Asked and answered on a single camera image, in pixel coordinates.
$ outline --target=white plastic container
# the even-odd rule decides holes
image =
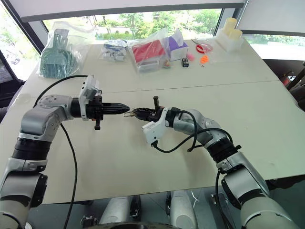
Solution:
[[[239,50],[244,42],[243,38],[238,38],[236,35],[238,36],[237,32],[234,32],[231,36],[228,36],[223,32],[223,29],[219,29],[216,40],[227,52],[233,52]]]

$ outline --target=orange object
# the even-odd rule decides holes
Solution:
[[[203,57],[200,59],[200,63],[207,63],[207,62],[209,62],[208,56],[203,56]]]

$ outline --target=pink object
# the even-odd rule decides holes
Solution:
[[[189,53],[189,52],[187,52],[186,57],[187,57],[190,61],[195,60],[195,56],[194,56],[193,54]]]

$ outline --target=window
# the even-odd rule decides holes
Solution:
[[[146,38],[150,34],[167,28],[173,34],[179,28],[185,39],[213,36],[221,9],[176,10],[144,13],[96,15],[43,21],[52,29],[55,21],[67,21],[84,28],[96,28],[96,40]]]
[[[305,37],[244,34],[262,59],[305,60]]]
[[[19,79],[27,80],[39,54],[0,2],[0,50]]]

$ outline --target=red scissors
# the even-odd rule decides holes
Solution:
[[[200,44],[196,42],[195,40],[192,40],[196,44],[196,50],[199,53],[205,54],[207,52],[212,51],[213,47],[209,44]]]

